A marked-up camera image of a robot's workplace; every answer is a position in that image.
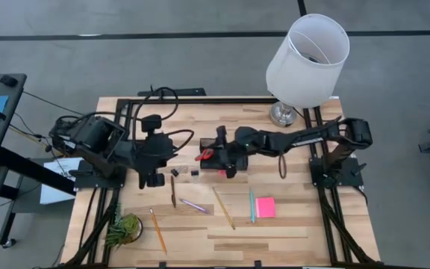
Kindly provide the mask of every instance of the lamp base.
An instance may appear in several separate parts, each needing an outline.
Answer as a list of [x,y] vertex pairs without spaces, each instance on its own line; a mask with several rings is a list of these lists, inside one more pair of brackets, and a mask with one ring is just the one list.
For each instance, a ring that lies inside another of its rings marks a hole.
[[296,112],[289,105],[276,102],[269,110],[269,118],[278,127],[288,127],[295,122]]

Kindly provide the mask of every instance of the potted plant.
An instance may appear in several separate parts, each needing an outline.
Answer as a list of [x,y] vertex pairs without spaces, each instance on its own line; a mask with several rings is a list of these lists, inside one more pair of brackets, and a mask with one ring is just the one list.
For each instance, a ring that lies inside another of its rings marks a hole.
[[116,217],[112,225],[109,226],[109,233],[105,238],[108,247],[119,248],[123,244],[129,244],[136,241],[142,235],[143,224],[135,214],[122,216],[120,213],[120,204],[116,208]]

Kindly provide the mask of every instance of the white lampshade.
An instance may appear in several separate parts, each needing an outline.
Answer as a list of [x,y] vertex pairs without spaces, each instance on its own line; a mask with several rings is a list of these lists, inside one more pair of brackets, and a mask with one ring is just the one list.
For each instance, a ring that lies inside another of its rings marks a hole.
[[268,90],[296,108],[321,105],[333,94],[348,54],[349,38],[339,24],[327,16],[305,15],[291,25],[268,66]]

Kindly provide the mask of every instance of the wooden table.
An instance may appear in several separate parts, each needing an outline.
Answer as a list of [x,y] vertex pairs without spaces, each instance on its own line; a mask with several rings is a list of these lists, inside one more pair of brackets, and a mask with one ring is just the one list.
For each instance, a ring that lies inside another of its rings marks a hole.
[[[115,111],[116,101],[116,97],[102,97],[97,111]],[[118,250],[113,248],[109,265],[158,266],[158,262],[165,261],[168,266],[178,267],[253,266],[254,260],[261,260],[263,265],[272,266],[329,265],[317,189],[311,184],[308,168],[310,157],[308,146],[292,149],[285,155],[286,179],[280,179],[278,175],[277,158],[254,155],[249,157],[249,169],[245,172],[239,171],[233,179],[225,179],[215,171],[203,170],[200,172],[199,183],[193,183],[190,170],[199,167],[198,162],[194,161],[194,157],[199,154],[199,139],[216,137],[217,126],[226,126],[228,141],[234,139],[234,131],[239,126],[251,126],[274,132],[305,129],[305,122],[301,117],[298,117],[289,128],[274,126],[268,117],[269,107],[268,104],[249,103],[179,105],[175,115],[163,121],[162,130],[171,132],[177,129],[193,129],[195,136],[179,152],[178,157],[170,160],[167,167],[160,169],[166,175],[164,187],[140,190],[137,173],[133,170],[128,172],[119,201],[122,203],[123,214],[137,214],[145,229],[140,239],[134,243],[122,246]],[[144,105],[140,116],[147,114],[164,116],[172,109],[173,105]],[[321,106],[321,112],[324,120],[334,119],[342,114],[340,100],[330,99]],[[139,126],[137,131],[137,138],[145,137],[139,133]],[[186,137],[186,134],[177,134],[172,136],[172,139],[175,145],[179,145]],[[335,145],[329,143],[328,146],[332,149]],[[177,198],[202,205],[213,212],[212,214],[203,214],[181,202],[177,204],[177,208],[172,207],[169,171],[176,167],[184,168],[181,175],[175,179]],[[218,191],[236,230],[233,230],[225,219],[211,189],[212,186]],[[276,218],[257,219],[255,225],[251,223],[250,187],[255,197],[275,198]],[[364,198],[352,188],[338,190],[346,228],[369,256],[379,259]],[[72,258],[78,249],[92,191],[89,189],[79,191],[75,198],[62,262]],[[96,203],[97,199],[94,199],[85,232],[86,237],[93,227]],[[162,251],[149,208],[153,208],[157,216],[167,254]],[[343,261],[339,235],[335,228],[333,230],[338,259]],[[102,249],[103,240],[100,240],[96,261],[101,260]]]

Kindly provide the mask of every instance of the sticky note pad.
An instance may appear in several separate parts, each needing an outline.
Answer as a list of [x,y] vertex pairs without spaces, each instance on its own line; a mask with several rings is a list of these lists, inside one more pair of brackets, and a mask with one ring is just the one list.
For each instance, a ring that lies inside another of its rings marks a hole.
[[264,197],[256,199],[257,217],[276,217],[275,198]]

